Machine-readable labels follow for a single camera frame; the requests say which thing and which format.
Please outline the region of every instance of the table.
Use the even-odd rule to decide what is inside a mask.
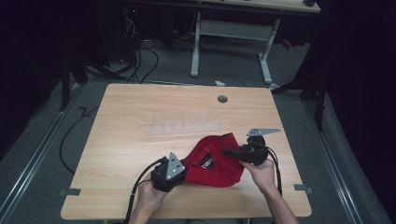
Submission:
[[[317,4],[312,7],[306,6],[301,0],[200,0],[197,1],[200,5],[204,3],[217,3],[223,5],[235,5],[240,7],[263,7],[278,10],[290,10],[298,12],[314,12],[319,13],[320,8]],[[213,21],[202,20],[201,13],[197,13],[196,28],[195,28],[195,45],[192,54],[191,63],[191,76],[197,77],[199,70],[199,57],[200,57],[200,36],[201,35],[217,35],[224,37],[245,38],[251,40],[266,41],[263,52],[259,54],[259,61],[262,68],[262,75],[265,83],[271,84],[272,78],[268,68],[267,57],[270,52],[271,46],[276,36],[276,31],[280,19],[277,18],[272,25],[264,24],[248,24],[240,22],[229,21]]]
[[[220,103],[218,96],[228,98]],[[246,143],[251,128],[280,128],[265,135],[278,156],[283,196],[297,217],[311,214],[271,92],[264,88],[110,84],[98,110],[62,209],[65,219],[123,219],[134,182],[172,151],[185,158],[208,135],[233,133]],[[165,199],[157,218],[269,217],[248,171],[228,188],[189,183]]]

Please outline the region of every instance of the person's right hand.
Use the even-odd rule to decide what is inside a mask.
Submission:
[[[258,166],[243,161],[240,161],[240,163],[250,171],[254,183],[262,193],[270,188],[276,188],[273,161],[265,160]]]

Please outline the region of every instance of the red fabric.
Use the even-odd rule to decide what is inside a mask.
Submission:
[[[232,133],[223,136],[209,135],[201,139],[183,161],[187,168],[185,181],[214,187],[230,187],[238,183],[244,167],[234,157],[222,155],[223,147],[239,150]],[[213,170],[199,165],[209,152],[214,162]]]

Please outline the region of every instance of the black tag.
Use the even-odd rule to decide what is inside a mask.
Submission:
[[[199,163],[199,165],[205,169],[213,170],[214,169],[214,162],[211,153],[208,153],[204,159]]]

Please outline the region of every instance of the silver metal plate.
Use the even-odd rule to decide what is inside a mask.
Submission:
[[[183,166],[183,164],[177,158],[175,153],[171,152],[169,154],[169,163],[168,163],[168,169],[166,171],[166,179],[168,179],[168,180],[172,179],[176,175],[183,172],[185,169],[186,168]]]
[[[247,136],[261,136],[261,135],[266,135],[269,133],[278,133],[280,132],[280,129],[258,129],[258,128],[252,128],[250,131],[248,131]]]

